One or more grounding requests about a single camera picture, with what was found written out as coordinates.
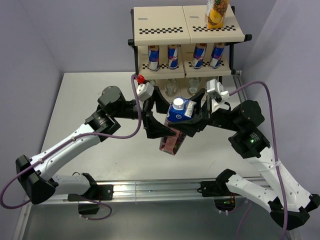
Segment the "energy drink can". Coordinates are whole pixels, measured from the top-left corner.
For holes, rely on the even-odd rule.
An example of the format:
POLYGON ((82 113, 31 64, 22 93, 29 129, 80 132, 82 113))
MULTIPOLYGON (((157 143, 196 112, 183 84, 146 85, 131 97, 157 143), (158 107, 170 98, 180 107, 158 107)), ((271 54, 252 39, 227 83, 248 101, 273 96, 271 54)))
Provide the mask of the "energy drink can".
POLYGON ((203 65, 203 59, 207 49, 206 43, 197 43, 193 51, 193 60, 191 65, 194 69, 199 69, 203 65))
POLYGON ((158 45, 148 46, 148 69, 156 72, 159 70, 160 47, 158 45))
POLYGON ((174 70, 178 67, 179 64, 179 45, 178 44, 169 44, 167 46, 167 66, 169 69, 174 70))

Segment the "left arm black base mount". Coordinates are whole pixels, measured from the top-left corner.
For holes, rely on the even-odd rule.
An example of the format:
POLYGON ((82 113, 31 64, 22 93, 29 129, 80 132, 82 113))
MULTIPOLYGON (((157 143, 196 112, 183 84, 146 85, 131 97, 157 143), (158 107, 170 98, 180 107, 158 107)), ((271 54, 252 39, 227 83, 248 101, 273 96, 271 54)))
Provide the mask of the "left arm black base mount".
POLYGON ((113 198, 114 186, 112 184, 97 184, 91 186, 84 194, 69 194, 69 202, 77 201, 111 201, 113 198))

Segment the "energy drink can hidden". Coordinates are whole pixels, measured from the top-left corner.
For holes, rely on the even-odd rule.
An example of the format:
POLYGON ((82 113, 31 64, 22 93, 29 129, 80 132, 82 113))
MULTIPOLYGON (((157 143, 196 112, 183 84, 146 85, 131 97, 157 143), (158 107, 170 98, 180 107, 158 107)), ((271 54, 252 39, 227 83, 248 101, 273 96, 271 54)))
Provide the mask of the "energy drink can hidden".
POLYGON ((224 42, 217 42, 213 45, 209 61, 209 66, 211 68, 217 69, 219 67, 225 46, 226 44, 224 42))

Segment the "blue carton maroon side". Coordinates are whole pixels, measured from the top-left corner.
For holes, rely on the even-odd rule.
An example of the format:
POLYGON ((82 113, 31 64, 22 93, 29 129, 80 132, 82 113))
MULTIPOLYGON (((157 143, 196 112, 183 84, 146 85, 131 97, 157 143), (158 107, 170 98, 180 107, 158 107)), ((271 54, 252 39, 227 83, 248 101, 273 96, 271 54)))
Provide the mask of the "blue carton maroon side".
POLYGON ((183 97, 177 97, 173 100, 167 111, 164 126, 172 130, 175 135, 164 136, 160 139, 160 151, 172 156, 178 152, 187 135, 173 127, 169 127, 169 124, 192 119, 196 104, 195 101, 183 97))

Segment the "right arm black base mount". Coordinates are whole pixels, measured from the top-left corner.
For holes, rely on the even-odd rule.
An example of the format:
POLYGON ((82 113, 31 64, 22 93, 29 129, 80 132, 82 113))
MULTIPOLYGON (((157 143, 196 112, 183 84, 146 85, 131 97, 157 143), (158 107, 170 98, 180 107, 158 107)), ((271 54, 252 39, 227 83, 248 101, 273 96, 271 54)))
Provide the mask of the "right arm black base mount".
POLYGON ((231 195, 226 184, 217 180, 201 181, 197 192, 202 194, 202 197, 223 197, 231 195))

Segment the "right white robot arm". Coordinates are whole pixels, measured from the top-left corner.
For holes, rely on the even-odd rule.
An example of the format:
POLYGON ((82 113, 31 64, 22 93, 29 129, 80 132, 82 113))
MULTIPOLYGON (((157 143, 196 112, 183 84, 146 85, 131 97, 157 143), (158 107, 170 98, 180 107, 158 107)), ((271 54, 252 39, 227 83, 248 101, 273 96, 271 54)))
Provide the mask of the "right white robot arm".
POLYGON ((228 91, 212 91, 202 108, 196 109, 190 120, 170 123, 169 126, 189 137, 206 126, 234 131, 228 140, 231 147, 266 180, 269 188, 263 188, 241 177, 231 169, 225 169, 214 181, 203 181, 198 192, 203 197, 241 195, 267 210, 271 218, 286 230, 303 226, 309 213, 320 206, 318 194, 305 190, 275 156, 268 139, 258 129, 264 122, 257 101, 246 100, 235 108, 221 106, 229 99, 228 91))

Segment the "clear bottle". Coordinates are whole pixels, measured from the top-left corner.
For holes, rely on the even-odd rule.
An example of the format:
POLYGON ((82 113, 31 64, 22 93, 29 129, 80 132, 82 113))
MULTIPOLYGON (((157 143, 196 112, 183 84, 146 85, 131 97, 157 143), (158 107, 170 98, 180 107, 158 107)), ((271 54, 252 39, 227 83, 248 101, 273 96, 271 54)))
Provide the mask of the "clear bottle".
POLYGON ((177 80, 175 78, 169 78, 165 80, 164 92, 168 97, 175 96, 177 92, 177 80))
POLYGON ((152 86, 153 88, 158 86, 157 82, 154 79, 150 79, 148 80, 148 82, 149 82, 149 85, 152 86))
POLYGON ((188 79, 188 88, 187 88, 188 94, 191 96, 195 95, 198 92, 200 85, 201 85, 200 77, 190 77, 188 79))

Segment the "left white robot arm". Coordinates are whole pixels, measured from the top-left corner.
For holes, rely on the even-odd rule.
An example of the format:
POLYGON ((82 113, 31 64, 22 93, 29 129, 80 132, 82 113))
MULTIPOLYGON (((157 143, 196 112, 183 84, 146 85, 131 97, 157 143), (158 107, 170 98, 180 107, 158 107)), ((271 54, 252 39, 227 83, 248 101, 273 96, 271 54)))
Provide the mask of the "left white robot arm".
POLYGON ((97 100, 97 110, 74 133, 42 153, 31 158, 22 155, 15 161, 17 179, 32 204, 55 195, 72 195, 77 201, 98 196, 98 184, 90 174, 58 175, 57 171, 87 149, 114 138, 121 127, 117 118, 137 120, 149 139, 174 133, 153 117, 153 108, 165 114, 170 107, 158 87, 140 84, 133 93, 134 99, 128 101, 117 86, 106 87, 97 100))

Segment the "blue carton yellow side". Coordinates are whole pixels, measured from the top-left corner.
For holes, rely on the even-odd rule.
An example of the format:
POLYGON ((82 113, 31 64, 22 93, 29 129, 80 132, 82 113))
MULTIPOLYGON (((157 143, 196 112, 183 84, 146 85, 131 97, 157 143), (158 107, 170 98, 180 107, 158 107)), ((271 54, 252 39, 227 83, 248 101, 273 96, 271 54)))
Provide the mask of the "blue carton yellow side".
POLYGON ((205 11, 205 24, 208 29, 219 29, 224 26, 229 0, 208 0, 205 11))

